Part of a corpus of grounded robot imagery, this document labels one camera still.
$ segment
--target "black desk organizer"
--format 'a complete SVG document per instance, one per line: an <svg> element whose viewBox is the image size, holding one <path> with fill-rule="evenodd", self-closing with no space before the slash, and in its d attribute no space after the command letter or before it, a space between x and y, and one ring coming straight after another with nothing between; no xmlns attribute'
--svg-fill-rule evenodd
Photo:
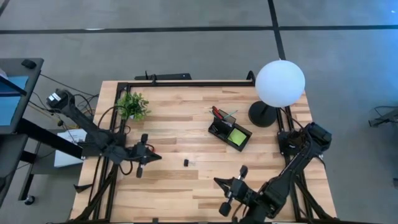
<svg viewBox="0 0 398 224"><path fill-rule="evenodd" d="M228 115L227 113L225 113L222 110L218 110L218 111L220 112L220 115L222 115L223 117ZM243 128L242 126L236 124L235 123L236 118L234 118L232 116L227 117L226 121L228 123L232 124L232 127L230 127L227 124L223 123L220 119L214 118L213 123L208 128L208 131L211 134L214 134L219 139L223 140L226 144L229 144L230 146L234 147L236 150L241 152L243 150L243 148L245 147L246 143L248 143L252 132L250 132L247 129ZM231 132L235 128L246 135L246 139L242 142L242 144L240 146L238 146L235 143L233 143L230 140L228 140L228 136L231 134Z"/></svg>

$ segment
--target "green plant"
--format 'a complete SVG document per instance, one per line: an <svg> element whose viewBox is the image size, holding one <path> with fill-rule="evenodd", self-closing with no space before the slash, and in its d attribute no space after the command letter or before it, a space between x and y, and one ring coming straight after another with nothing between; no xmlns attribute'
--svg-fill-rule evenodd
<svg viewBox="0 0 398 224"><path fill-rule="evenodd" d="M118 110L122 119L128 119L131 115L134 115L134 120L140 121L150 113L150 110L147 109L148 103L141 93L126 93L124 97L118 100L116 105L120 106Z"/></svg>

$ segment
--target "gray floor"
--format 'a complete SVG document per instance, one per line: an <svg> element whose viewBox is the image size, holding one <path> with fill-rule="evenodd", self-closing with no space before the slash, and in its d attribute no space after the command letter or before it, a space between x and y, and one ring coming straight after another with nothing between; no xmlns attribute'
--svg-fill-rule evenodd
<svg viewBox="0 0 398 224"><path fill-rule="evenodd" d="M394 0L274 2L280 26L398 24ZM265 0L11 0L0 17L0 29L10 30L271 24ZM392 184L398 177L398 130L392 124L370 128L367 122L376 117L373 107L398 105L397 37L398 30L282 32L287 59L304 71L314 120L333 133L326 171L342 220L398 220ZM103 80L131 80L145 70L244 78L279 58L272 31L0 35L0 57L42 57L43 74L90 93ZM58 87L40 78L35 92L45 98ZM30 108L25 117L56 127ZM39 200L26 207L16 201L25 172L14 178L1 223L64 221L78 174L35 177L31 194Z"/></svg>

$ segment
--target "wooden tabletop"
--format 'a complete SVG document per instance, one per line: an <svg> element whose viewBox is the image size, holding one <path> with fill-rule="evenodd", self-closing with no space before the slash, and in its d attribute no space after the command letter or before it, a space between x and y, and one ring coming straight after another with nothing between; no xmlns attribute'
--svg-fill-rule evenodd
<svg viewBox="0 0 398 224"><path fill-rule="evenodd" d="M103 82L95 113L96 122L113 106L117 84L116 81ZM160 222L230 221L230 217L225 218L218 213L225 198L213 178L237 177L240 167L246 165L249 168L246 183L257 190L285 166L276 141L277 123L259 128L248 118L249 107L259 100L253 86L133 87L133 92L142 93L149 100L152 113L144 121L127 122L131 132L127 135L126 146L134 145L141 134L147 133L148 144L153 145L163 159L146 165L141 179L135 177L136 163L131 175L125 176L119 171L112 222L151 222L152 218L159 218ZM236 123L253 133L242 152L207 131L213 121L208 112L212 106L227 113L238 110L233 115ZM303 125L311 122L305 95L291 106L291 110L293 117ZM110 119L111 113L104 117L101 128L108 129ZM189 159L188 167L183 166L184 159ZM92 182L96 161L97 158L89 158L84 162L80 185ZM128 170L128 162L122 165L124 170ZM309 191L325 211L335 217L323 165L313 160L305 169L305 175ZM71 218L78 216L87 206L89 193L86 190L76 194ZM104 216L107 194L104 198L100 217ZM230 216L237 206L238 202L233 202ZM275 220L294 220L290 198Z"/></svg>

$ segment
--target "lamp base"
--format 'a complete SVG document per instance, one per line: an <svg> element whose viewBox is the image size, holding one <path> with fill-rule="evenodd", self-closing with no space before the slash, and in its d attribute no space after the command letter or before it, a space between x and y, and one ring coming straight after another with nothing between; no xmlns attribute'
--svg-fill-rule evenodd
<svg viewBox="0 0 398 224"><path fill-rule="evenodd" d="M263 101L257 101L250 106L249 119L256 126L268 127L276 120L276 109Z"/></svg>

